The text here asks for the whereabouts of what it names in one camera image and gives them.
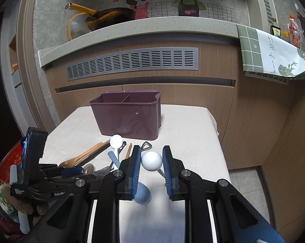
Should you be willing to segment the gloved left hand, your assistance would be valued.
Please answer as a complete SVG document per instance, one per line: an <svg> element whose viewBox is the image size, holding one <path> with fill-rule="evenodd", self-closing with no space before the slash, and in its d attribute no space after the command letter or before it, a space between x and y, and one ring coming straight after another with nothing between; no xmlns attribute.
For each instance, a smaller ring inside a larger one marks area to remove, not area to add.
<svg viewBox="0 0 305 243"><path fill-rule="evenodd" d="M26 235L49 209L46 202L27 202L10 195L10 185L0 179L0 231Z"/></svg>

